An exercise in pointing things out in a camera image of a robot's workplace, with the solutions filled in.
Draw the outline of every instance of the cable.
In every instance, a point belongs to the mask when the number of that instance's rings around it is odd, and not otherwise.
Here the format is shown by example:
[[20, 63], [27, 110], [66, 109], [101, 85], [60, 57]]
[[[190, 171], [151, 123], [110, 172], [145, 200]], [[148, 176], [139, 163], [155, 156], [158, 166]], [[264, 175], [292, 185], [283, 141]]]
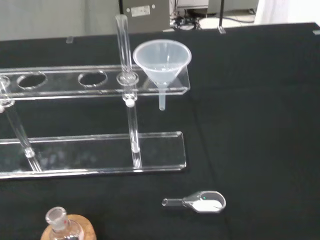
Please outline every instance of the cable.
[[243, 24], [253, 24], [255, 21], [243, 21], [243, 20], [238, 20], [238, 19], [234, 19], [232, 17], [223, 17], [223, 19], [227, 19], [227, 20], [232, 20], [235, 22], [239, 22], [239, 23], [243, 23]]

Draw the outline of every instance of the glass flask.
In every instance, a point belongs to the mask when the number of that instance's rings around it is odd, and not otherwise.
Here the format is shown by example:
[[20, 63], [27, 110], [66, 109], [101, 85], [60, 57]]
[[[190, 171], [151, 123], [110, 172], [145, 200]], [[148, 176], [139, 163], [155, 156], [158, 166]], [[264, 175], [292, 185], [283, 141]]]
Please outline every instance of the glass flask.
[[79, 223], [68, 219], [67, 212], [63, 207], [56, 206], [50, 209], [45, 220], [52, 230], [49, 240], [84, 240], [85, 234]]

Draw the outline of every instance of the funnel stem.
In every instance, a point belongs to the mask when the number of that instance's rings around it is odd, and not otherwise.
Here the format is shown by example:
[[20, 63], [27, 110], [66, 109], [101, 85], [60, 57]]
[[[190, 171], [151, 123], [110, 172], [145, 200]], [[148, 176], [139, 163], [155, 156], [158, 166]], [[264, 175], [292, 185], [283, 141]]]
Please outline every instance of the funnel stem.
[[132, 62], [128, 34], [128, 18], [124, 14], [119, 14], [115, 16], [115, 19], [122, 73], [125, 76], [130, 76], [132, 75]]
[[166, 90], [159, 89], [159, 109], [164, 111], [166, 109]]

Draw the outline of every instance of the black tablecloth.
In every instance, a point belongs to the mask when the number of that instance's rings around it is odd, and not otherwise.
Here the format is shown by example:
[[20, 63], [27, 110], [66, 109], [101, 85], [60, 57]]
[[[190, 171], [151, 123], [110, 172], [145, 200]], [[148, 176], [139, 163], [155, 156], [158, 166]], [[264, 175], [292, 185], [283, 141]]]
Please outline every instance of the black tablecloth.
[[[192, 52], [191, 91], [140, 97], [141, 132], [182, 131], [187, 169], [0, 182], [3, 240], [39, 239], [48, 209], [88, 218], [98, 240], [320, 238], [320, 36], [314, 23], [136, 34], [131, 47], [174, 39]], [[118, 64], [115, 36], [0, 42], [0, 68]], [[120, 98], [19, 101], [30, 137], [128, 131]], [[14, 138], [5, 115], [0, 137]], [[163, 209], [200, 190], [226, 198], [221, 214]]]

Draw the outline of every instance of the funnel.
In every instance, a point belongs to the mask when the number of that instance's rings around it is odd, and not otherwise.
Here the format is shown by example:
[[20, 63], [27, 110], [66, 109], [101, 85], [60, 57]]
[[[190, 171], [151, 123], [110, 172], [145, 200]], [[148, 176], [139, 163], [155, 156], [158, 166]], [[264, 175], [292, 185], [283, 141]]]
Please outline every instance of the funnel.
[[135, 63], [159, 88], [159, 109], [166, 109], [166, 88], [190, 63], [191, 52], [184, 44], [168, 39], [146, 41], [133, 52]]

